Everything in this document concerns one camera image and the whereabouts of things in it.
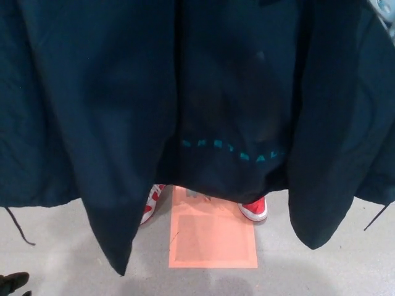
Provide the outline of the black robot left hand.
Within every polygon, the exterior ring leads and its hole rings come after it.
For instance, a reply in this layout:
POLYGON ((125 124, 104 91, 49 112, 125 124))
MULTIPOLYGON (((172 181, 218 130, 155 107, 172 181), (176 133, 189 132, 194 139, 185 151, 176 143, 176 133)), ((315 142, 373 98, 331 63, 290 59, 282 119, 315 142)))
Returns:
POLYGON ((1 296, 8 296, 17 289, 23 287, 29 280, 30 275, 27 272, 19 272, 8 275, 1 275, 1 296))

